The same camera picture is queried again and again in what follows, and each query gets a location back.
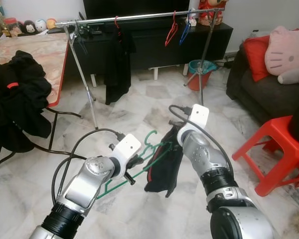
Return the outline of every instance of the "red cushion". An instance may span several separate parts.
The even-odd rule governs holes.
[[[269,36],[248,38],[244,42],[245,52],[255,82],[270,75],[265,65],[265,53],[269,46]]]

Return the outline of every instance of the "red stool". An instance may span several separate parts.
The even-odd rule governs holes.
[[[299,142],[297,142],[288,131],[288,124],[292,116],[272,119],[266,122],[236,153],[233,159],[238,160],[244,157],[252,170],[257,174],[260,183],[255,188],[259,196],[266,196],[276,187],[286,184],[295,183],[295,187],[299,187],[299,174],[296,178],[283,181],[294,169],[299,169]],[[258,141],[264,136],[270,136],[272,139],[265,142]],[[252,158],[247,155],[247,151],[253,146],[265,144],[263,149],[271,152],[282,149],[284,156],[267,174],[263,175],[258,166],[253,162]]]

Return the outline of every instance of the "table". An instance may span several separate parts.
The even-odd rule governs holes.
[[[9,62],[17,50],[30,53],[37,63],[42,65],[46,73],[45,78],[52,86],[51,93],[47,97],[49,104],[46,108],[48,111],[55,113],[49,148],[46,149],[33,143],[34,147],[49,153],[70,155],[69,152],[51,150],[57,117],[59,114],[62,114],[74,115],[81,118],[81,115],[73,112],[55,111],[49,108],[58,105],[60,100],[65,61],[68,51],[66,34],[58,33],[52,35],[34,35],[0,39],[0,64]],[[0,164],[13,157],[15,154],[15,152],[12,152],[7,157],[1,159]]]

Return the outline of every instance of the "dark gray sofa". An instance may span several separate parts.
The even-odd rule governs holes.
[[[240,46],[228,82],[227,95],[238,99],[261,123],[293,115],[299,106],[299,84],[281,85],[277,76],[255,82],[243,45]]]

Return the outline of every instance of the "pile of black clothes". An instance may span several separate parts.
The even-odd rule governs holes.
[[[48,106],[46,97],[51,85],[33,57],[17,51],[6,64],[0,65],[0,151],[28,152],[33,143],[22,133],[47,138],[51,123],[41,115]]]

